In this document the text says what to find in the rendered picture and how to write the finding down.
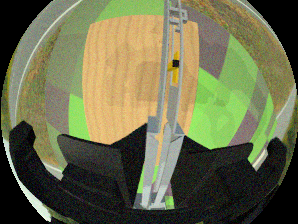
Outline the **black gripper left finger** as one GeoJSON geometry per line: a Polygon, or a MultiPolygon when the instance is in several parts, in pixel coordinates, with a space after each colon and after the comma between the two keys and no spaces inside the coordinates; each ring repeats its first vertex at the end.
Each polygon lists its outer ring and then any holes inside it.
{"type": "Polygon", "coordinates": [[[86,171],[113,177],[128,208],[136,202],[146,153],[146,123],[116,143],[102,144],[69,135],[57,136],[65,161],[86,171]]]}

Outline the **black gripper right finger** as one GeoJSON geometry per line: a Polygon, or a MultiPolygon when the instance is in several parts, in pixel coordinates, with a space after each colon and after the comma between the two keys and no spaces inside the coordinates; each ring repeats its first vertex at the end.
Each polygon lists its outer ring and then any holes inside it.
{"type": "Polygon", "coordinates": [[[188,208],[188,200],[202,188],[218,167],[246,159],[253,151],[253,145],[245,143],[209,149],[184,136],[170,179],[174,209],[188,208]]]}

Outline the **light wooden board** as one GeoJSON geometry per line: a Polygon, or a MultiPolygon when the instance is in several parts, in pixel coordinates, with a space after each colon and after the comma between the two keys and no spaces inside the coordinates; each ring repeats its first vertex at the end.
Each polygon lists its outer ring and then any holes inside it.
{"type": "MultiPolygon", "coordinates": [[[[184,23],[182,23],[184,24],[184,23]]],[[[82,65],[82,100],[90,141],[110,144],[156,116],[164,15],[128,15],[90,24],[82,65]]],[[[198,24],[184,32],[178,125],[188,136],[200,71],[198,24]]]]}

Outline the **cream rectangular block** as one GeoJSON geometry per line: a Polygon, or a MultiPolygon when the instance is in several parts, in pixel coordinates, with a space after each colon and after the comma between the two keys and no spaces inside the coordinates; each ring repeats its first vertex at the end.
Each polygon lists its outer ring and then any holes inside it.
{"type": "Polygon", "coordinates": [[[258,164],[258,161],[261,160],[261,157],[265,155],[265,147],[262,148],[261,153],[258,153],[257,159],[254,159],[253,163],[251,163],[251,165],[253,165],[253,168],[255,167],[255,165],[258,164]]]}

